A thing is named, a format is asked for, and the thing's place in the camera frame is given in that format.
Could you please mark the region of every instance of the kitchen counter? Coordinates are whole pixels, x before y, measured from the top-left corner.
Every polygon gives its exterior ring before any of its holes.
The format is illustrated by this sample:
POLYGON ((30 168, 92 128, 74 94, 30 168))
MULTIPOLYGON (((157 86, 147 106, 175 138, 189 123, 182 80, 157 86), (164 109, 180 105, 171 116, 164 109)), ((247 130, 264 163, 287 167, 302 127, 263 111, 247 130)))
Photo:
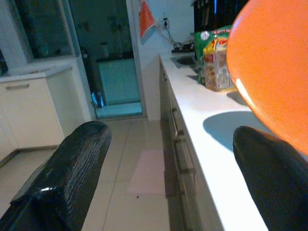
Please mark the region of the kitchen counter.
POLYGON ((232 135, 240 125, 269 130, 246 105, 198 84, 196 73, 178 69, 171 57, 160 56, 223 229, 268 230, 235 161, 232 135))
POLYGON ((50 68, 45 68, 43 70, 23 70, 23 71, 15 71, 13 73, 7 73, 0 77, 0 83, 6 82, 14 82, 20 80, 30 80, 36 78, 45 78, 59 72, 65 71, 69 68, 72 68, 71 65, 60 65, 53 66, 50 68))

